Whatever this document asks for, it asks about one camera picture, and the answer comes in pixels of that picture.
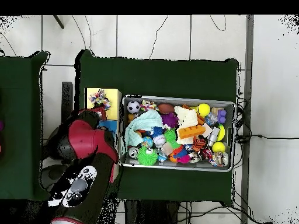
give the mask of white toy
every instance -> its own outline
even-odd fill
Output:
[[[140,105],[137,101],[132,100],[128,103],[128,112],[131,114],[137,114],[140,110]]]

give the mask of green table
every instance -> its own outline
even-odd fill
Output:
[[[40,187],[40,69],[46,52],[0,57],[0,199],[45,200]]]
[[[166,61],[76,58],[75,107],[84,107],[85,88],[116,88],[123,95],[236,101],[238,61]],[[116,189],[118,178],[109,188]],[[222,201],[231,205],[232,171],[162,170],[124,167],[117,197],[130,200]]]

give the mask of yellow tennis ball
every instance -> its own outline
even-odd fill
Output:
[[[211,108],[208,104],[199,104],[199,115],[201,115],[202,117],[205,117],[206,115],[208,115],[211,111]]]
[[[225,145],[222,142],[216,142],[212,145],[213,152],[225,152]]]

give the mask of orange lego brick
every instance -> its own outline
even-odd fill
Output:
[[[206,129],[199,125],[179,129],[180,139],[195,137],[204,134]]]
[[[184,104],[182,106],[184,109],[188,109],[188,110],[191,110],[191,108],[189,106],[187,106],[186,104]],[[203,125],[204,124],[204,117],[202,117],[201,115],[199,115],[199,112],[196,111],[196,114],[197,114],[197,121],[200,125]]]

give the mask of pink toy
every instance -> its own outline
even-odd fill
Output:
[[[163,125],[166,124],[170,128],[176,128],[178,126],[179,118],[175,113],[169,113],[165,115],[161,115]]]

